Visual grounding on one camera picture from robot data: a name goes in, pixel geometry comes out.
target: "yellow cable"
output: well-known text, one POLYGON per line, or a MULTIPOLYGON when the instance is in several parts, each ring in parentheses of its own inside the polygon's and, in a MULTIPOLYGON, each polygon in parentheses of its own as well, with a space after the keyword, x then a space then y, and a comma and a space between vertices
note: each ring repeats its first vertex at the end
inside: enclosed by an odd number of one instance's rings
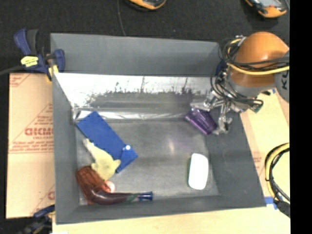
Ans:
POLYGON ((271 184, 270 184, 270 165, 277 155, 279 155, 282 151, 288 149, 289 147, 290 147, 289 143, 285 143, 285 144, 281 145, 280 147, 278 147, 273 153, 270 154, 270 156, 266 162, 266 165, 265 165, 265 180, 267 182, 269 192, 272 195, 273 199, 275 198, 275 193, 274 193, 274 191, 271 187, 271 184))
POLYGON ((244 73, 244 74, 247 74, 247 75, 252 75, 252 76, 261 76, 261 75, 269 75, 269 74, 275 74, 275 73, 279 73, 279 72, 283 72, 283 71, 286 71, 286 70, 289 70, 289 66, 285 66, 285 67, 282 67, 282 68, 277 68, 277 69, 274 69, 274 70, 267 70, 267 71, 248 71, 248 70, 243 70, 233 64, 230 64, 228 63, 228 65, 231 67, 231 68, 234 68, 235 70, 241 72, 241 73, 244 73))

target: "purple object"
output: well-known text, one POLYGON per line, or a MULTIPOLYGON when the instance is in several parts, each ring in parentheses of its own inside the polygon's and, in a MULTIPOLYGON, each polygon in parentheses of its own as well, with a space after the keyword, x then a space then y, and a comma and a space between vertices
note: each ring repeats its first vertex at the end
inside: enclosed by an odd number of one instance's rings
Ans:
POLYGON ((217 128, 217 124, 208 111, 192 108, 185 118, 203 134, 210 134, 217 128))

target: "wire bundle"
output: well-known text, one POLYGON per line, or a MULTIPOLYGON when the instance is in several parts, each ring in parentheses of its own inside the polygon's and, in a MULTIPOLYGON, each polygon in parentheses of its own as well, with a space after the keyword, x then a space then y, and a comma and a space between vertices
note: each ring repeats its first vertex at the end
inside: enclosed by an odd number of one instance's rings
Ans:
POLYGON ((291 198, 282 191, 273 177, 273 168, 284 153, 290 151, 290 144, 285 143, 273 148, 265 158, 265 179, 270 194, 277 208, 289 218, 291 217, 291 198))
POLYGON ((237 37, 224 44, 221 48, 221 58, 235 70, 248 75, 268 75, 289 70, 289 57, 285 55, 282 58, 269 59, 256 62, 236 62, 235 57, 239 47, 246 37, 237 37), (253 65, 265 64, 262 67, 255 68, 253 65))
POLYGON ((226 103, 230 106, 232 102, 238 102, 247 104, 252 110, 256 111, 261 108, 263 105, 263 101, 257 98, 249 98, 239 93, 235 92, 232 88, 231 90, 226 88, 226 71, 221 70, 215 77, 213 81, 213 76, 210 77, 210 85, 211 89, 219 96, 222 97, 226 103))

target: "blue tape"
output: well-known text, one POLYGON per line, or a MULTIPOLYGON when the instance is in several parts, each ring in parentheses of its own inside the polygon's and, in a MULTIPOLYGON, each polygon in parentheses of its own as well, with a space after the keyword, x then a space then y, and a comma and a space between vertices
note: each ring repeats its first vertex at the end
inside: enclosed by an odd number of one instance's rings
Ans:
POLYGON ((264 197, 265 203, 267 205, 272 204, 274 209, 277 210, 277 205, 274 203, 273 198, 272 197, 264 197))

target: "white computer mouse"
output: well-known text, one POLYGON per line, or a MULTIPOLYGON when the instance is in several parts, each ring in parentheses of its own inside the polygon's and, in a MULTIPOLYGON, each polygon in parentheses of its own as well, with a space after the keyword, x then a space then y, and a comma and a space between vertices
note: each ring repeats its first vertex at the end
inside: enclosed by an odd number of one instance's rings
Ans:
POLYGON ((203 190, 208 179, 208 159, 203 154, 194 153, 191 156, 189 170, 189 186, 193 189, 203 190))

